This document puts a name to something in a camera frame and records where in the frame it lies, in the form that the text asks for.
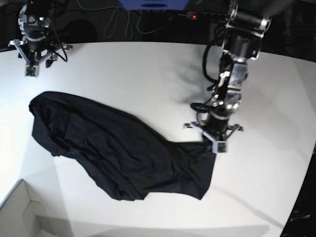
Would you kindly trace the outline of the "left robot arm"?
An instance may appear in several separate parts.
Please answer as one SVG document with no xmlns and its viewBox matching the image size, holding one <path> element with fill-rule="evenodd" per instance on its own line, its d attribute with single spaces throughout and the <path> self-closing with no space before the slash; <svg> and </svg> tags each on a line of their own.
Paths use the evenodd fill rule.
<svg viewBox="0 0 316 237">
<path fill-rule="evenodd" d="M 248 60 L 258 59 L 262 39 L 269 29 L 271 18 L 252 13 L 231 1 L 219 61 L 219 75 L 211 78 L 206 70 L 207 56 L 215 44 L 213 39 L 206 47 L 202 59 L 202 72 L 212 83 L 208 88 L 211 97 L 204 103 L 192 103 L 191 108 L 199 114 L 207 114 L 204 122 L 197 120 L 209 140 L 225 141 L 228 131 L 242 131 L 240 125 L 229 125 L 231 115 L 241 103 L 241 87 L 248 76 Z"/>
</svg>

